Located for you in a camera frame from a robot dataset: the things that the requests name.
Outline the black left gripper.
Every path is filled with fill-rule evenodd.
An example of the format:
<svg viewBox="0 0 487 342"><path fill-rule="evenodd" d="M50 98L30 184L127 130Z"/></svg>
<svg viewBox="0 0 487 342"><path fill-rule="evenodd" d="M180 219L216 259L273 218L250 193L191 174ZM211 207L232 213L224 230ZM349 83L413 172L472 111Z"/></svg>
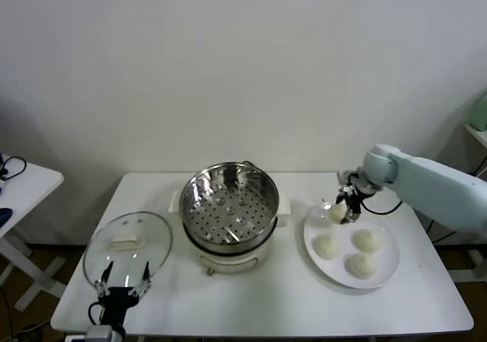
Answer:
<svg viewBox="0 0 487 342"><path fill-rule="evenodd" d="M151 288L151 272L149 262L145 264L142 273L142 280L133 288L110 287L107 285L110 277L113 262L102 272L101 278L95 282L95 289L99 296L103 311L100 319L101 324L123 325L127 311L135 307L139 302L139 296L143 296Z"/></svg>

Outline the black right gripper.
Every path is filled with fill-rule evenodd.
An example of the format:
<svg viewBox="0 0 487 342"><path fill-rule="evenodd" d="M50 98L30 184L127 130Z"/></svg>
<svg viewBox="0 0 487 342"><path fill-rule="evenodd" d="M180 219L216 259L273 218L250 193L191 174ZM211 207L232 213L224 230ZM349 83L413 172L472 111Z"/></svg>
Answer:
<svg viewBox="0 0 487 342"><path fill-rule="evenodd" d="M361 215L361 201L371 198L376 193L376 185L365 177L350 177L347 184L354 188L357 195L346 195L346 192L339 191L336 197L336 205L345 202L347 210L340 221L341 224L353 223Z"/></svg>

